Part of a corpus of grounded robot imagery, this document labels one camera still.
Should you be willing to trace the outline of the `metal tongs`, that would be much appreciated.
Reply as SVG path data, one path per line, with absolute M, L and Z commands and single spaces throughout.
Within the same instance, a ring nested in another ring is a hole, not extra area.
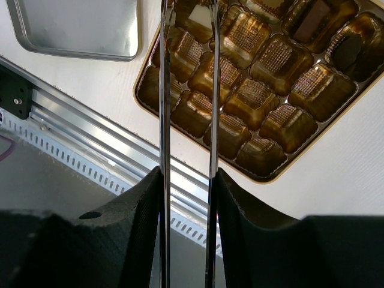
M 160 194 L 160 286 L 170 287 L 170 54 L 166 48 L 167 27 L 170 26 L 173 4 L 161 2 L 159 37 L 159 120 L 160 120 L 160 170 L 163 192 Z M 214 79 L 211 115 L 211 148 L 209 163 L 208 215 L 206 225 L 205 287 L 215 287 L 215 261 L 217 255 L 217 192 L 215 182 L 218 172 L 218 126 L 220 122 L 220 17 L 219 4 L 211 1 L 209 12 L 215 40 Z

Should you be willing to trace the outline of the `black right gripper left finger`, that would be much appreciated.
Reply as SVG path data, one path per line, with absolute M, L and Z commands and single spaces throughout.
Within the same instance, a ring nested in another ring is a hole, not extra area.
M 52 211 L 1 211 L 2 287 L 148 287 L 161 173 L 68 219 Z

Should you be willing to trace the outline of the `dark leaf chocolate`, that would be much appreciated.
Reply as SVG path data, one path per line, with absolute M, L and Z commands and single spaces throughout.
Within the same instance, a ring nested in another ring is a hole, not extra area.
M 359 34 L 353 34 L 343 40 L 333 54 L 335 67 L 340 71 L 350 68 L 361 51 L 362 40 Z

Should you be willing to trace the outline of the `milk square chocolate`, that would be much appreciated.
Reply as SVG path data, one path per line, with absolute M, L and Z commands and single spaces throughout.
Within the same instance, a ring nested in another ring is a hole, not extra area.
M 325 1 L 310 1 L 299 18 L 292 38 L 298 42 L 308 43 L 330 10 L 330 6 Z

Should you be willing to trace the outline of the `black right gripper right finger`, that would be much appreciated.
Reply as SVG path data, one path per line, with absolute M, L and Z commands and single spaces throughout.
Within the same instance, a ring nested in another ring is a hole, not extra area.
M 382 287 L 383 217 L 299 220 L 218 171 L 218 221 L 227 287 Z

